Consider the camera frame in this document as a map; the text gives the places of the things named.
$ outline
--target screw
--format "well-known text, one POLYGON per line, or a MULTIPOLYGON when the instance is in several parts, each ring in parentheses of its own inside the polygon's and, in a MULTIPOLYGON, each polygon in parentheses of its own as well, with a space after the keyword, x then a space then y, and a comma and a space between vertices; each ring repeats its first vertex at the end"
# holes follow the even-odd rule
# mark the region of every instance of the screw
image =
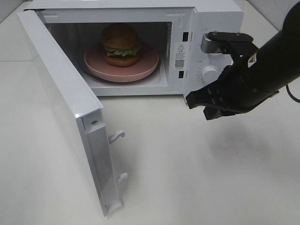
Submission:
POLYGON ((98 120, 94 120, 93 122, 91 122, 90 124, 92 125, 92 126, 94 126, 94 125, 96 125, 98 123, 98 120))

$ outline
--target white tabletop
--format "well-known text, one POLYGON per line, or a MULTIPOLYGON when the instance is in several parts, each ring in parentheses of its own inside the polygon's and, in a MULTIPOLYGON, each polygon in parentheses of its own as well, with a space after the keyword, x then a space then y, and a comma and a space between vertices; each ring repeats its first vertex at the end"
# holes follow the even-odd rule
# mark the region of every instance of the white tabletop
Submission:
MULTIPOLYGON (((276 30, 248 3, 244 10, 242 32, 261 46, 276 30)), ((124 206, 103 217, 51 113, 15 14, 3 23, 1 225, 299 223, 300 106, 284 89, 250 113, 212 121, 181 96, 101 97, 108 134, 126 132, 111 145, 114 171, 129 174, 119 186, 124 206)), ((296 96, 299 86, 300 79, 291 84, 296 96)))

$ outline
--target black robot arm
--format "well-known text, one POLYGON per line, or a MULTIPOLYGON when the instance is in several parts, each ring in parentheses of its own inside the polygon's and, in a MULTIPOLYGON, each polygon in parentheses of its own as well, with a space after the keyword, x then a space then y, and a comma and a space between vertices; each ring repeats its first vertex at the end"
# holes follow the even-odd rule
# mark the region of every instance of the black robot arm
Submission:
POLYGON ((200 90, 190 92, 190 109, 206 106, 207 120, 247 113, 300 76, 300 2, 288 13, 282 30, 258 49, 242 33, 210 32, 203 36, 205 53, 230 54, 233 65, 200 90))

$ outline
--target white microwave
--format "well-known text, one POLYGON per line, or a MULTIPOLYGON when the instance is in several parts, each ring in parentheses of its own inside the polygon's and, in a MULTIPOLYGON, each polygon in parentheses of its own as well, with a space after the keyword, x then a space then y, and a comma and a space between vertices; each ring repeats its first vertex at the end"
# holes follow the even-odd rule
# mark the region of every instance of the white microwave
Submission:
POLYGON ((124 133, 107 136, 97 96, 185 97, 215 81, 231 57, 202 52, 203 35, 239 32, 243 15, 233 0, 33 0, 18 14, 49 101, 80 162, 90 167, 86 176, 105 216, 121 206, 109 144, 124 133), (142 80, 108 82, 84 66, 84 51, 120 22, 159 54, 157 68, 142 80))

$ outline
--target sesame bun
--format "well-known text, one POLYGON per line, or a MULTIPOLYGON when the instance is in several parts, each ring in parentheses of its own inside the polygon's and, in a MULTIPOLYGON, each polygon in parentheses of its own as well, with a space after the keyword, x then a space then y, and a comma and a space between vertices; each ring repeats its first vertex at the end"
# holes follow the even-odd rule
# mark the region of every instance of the sesame bun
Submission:
POLYGON ((137 45, 138 36, 131 26, 124 23, 114 23, 103 30, 101 42, 110 48, 126 50, 137 45))
POLYGON ((126 56, 105 56, 105 61, 113 66, 117 67, 129 67, 135 64, 139 60, 138 55, 126 55, 126 56))

